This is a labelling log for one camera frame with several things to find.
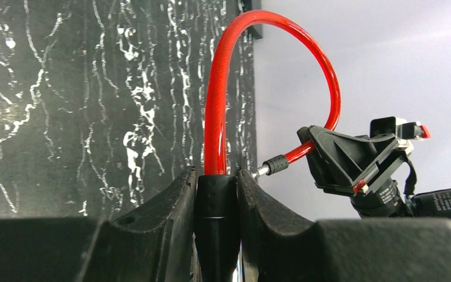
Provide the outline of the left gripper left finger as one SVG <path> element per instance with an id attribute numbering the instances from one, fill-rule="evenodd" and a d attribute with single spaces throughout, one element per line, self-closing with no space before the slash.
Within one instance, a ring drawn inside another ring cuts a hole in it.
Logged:
<path id="1" fill-rule="evenodd" d="M 114 220 L 0 219 L 0 281 L 189 281 L 195 167 Z"/>

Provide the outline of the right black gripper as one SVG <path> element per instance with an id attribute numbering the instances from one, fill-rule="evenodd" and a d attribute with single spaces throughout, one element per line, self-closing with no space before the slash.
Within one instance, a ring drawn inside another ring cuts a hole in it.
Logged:
<path id="1" fill-rule="evenodd" d="M 352 207 L 361 218 L 410 217 L 392 175 L 404 163 L 409 176 L 405 196 L 413 195 L 415 169 L 410 161 L 413 145 L 399 142 L 394 134 L 370 138 L 350 136 L 320 126 L 297 131 L 300 142 L 312 142 L 307 154 L 309 171 L 317 188 L 325 193 L 351 196 Z"/>

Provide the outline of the red cable lock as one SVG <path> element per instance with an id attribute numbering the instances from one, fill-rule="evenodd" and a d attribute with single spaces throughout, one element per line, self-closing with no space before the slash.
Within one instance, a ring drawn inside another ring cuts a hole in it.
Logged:
<path id="1" fill-rule="evenodd" d="M 245 12 L 225 29 L 211 64 L 204 124 L 204 175 L 198 178 L 194 202 L 194 235 L 203 281 L 231 281 L 241 244 L 237 177 L 227 174 L 227 82 L 235 44 L 252 18 L 296 37 L 319 63 L 328 84 L 330 110 L 325 128 L 334 130 L 341 112 L 337 76 L 317 41 L 292 20 L 265 10 Z"/>

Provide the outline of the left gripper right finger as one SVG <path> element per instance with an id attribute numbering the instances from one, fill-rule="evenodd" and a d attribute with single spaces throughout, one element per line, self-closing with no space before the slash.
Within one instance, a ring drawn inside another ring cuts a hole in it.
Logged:
<path id="1" fill-rule="evenodd" d="M 245 281 L 451 281 L 451 220 L 312 222 L 238 176 Z"/>

